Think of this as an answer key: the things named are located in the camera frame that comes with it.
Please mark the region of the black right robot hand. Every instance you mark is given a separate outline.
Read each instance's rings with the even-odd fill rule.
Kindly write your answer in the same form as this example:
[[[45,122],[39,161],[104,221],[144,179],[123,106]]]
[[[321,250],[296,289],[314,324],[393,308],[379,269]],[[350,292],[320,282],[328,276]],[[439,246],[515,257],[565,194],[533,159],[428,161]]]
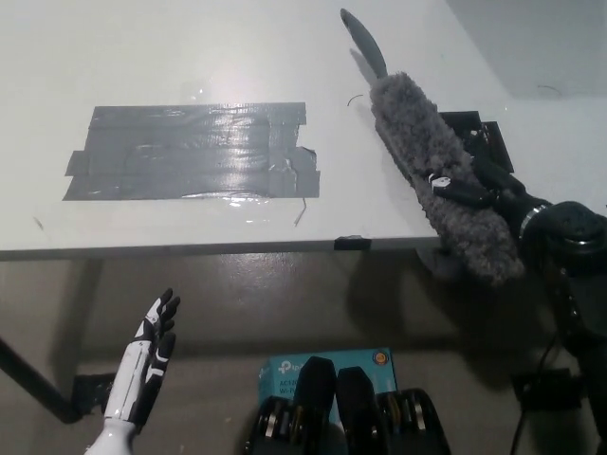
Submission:
[[[523,183],[490,160],[475,157],[471,169],[478,185],[431,173],[432,193],[473,209],[493,208],[506,220],[513,237],[522,240],[532,218],[550,203],[528,194]]]

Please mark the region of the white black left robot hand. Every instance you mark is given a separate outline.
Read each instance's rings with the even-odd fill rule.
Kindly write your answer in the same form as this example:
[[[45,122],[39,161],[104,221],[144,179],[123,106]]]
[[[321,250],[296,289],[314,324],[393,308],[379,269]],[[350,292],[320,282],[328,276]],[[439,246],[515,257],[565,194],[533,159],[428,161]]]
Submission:
[[[142,428],[158,397],[175,348],[174,316],[180,298],[171,288],[158,297],[127,345],[104,416]]]

